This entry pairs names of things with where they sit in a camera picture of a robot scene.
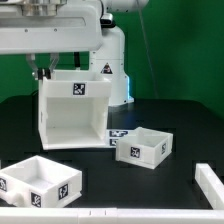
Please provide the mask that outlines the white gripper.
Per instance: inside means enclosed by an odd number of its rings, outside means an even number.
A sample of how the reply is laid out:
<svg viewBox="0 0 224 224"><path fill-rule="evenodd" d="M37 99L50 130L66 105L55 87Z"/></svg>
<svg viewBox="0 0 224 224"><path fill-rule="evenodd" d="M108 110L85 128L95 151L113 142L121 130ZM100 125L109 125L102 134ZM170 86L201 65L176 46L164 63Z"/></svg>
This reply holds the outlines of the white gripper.
<svg viewBox="0 0 224 224"><path fill-rule="evenodd" d="M34 53L51 53L44 76L51 78L60 52L90 51L102 44L100 23L92 17L0 19L0 54L27 54L36 80L43 79Z"/></svg>

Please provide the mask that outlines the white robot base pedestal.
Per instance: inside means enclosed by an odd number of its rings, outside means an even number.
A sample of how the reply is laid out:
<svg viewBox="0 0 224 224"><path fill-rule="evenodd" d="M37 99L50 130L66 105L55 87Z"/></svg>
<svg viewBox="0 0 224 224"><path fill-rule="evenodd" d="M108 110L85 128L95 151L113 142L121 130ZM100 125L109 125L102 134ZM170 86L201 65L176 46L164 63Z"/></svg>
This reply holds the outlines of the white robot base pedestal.
<svg viewBox="0 0 224 224"><path fill-rule="evenodd" d="M149 0L100 0L103 5L103 19L113 19L112 12L141 11ZM99 50L91 51L89 68L111 81L109 105L116 107L133 101L129 95L129 77L124 71L125 35L115 25L102 23L103 43Z"/></svg>

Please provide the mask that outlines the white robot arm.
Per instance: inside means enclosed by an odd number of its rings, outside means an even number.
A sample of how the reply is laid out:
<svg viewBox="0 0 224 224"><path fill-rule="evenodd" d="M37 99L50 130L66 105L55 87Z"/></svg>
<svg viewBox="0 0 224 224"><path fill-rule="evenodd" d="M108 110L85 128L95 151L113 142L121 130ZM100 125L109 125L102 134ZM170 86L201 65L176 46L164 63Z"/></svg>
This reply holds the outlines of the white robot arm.
<svg viewBox="0 0 224 224"><path fill-rule="evenodd" d="M48 76L61 53L100 48L102 12L99 0L0 0L0 55L24 54Z"/></svg>

